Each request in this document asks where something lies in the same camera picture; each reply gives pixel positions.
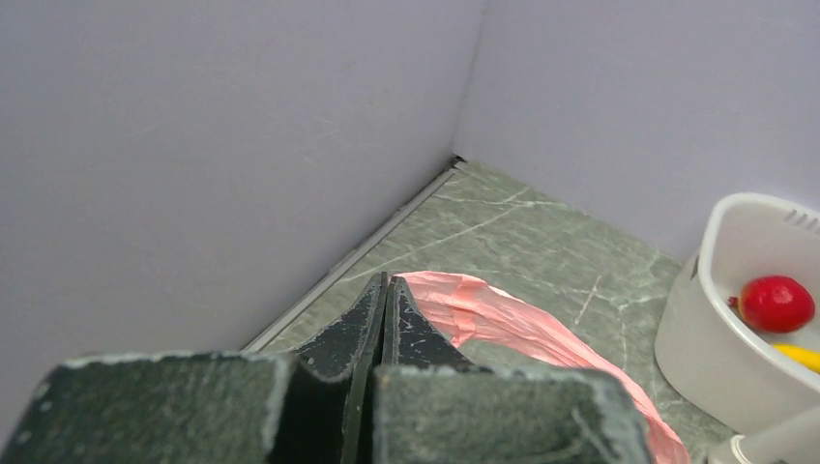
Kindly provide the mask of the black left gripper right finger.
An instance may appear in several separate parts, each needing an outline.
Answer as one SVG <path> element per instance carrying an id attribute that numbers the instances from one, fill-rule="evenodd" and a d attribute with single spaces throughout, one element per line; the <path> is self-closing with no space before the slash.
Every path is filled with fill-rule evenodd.
<path id="1" fill-rule="evenodd" d="M 484 366 L 387 293 L 374 371 L 378 463 L 649 463 L 648 427 L 623 384 L 591 368 Z"/>

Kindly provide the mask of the pink plastic bag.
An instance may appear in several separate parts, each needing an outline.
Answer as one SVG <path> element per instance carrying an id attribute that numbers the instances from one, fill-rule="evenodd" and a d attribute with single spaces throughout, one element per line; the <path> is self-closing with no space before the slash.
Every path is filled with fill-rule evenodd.
<path id="1" fill-rule="evenodd" d="M 422 315 L 458 348 L 476 339 L 562 367 L 594 368 L 622 382 L 647 420 L 657 463 L 689 463 L 681 438 L 660 416 L 648 394 L 621 368 L 599 355 L 550 313 L 486 281 L 465 274 L 401 273 Z"/>

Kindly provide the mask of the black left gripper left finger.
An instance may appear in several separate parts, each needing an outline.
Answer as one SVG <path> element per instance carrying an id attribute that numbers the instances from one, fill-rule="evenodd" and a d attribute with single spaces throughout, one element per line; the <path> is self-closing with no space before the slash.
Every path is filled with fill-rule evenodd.
<path id="1" fill-rule="evenodd" d="M 386 274 L 281 353 L 105 354 L 35 388 L 5 463 L 360 463 L 381 355 Z"/>

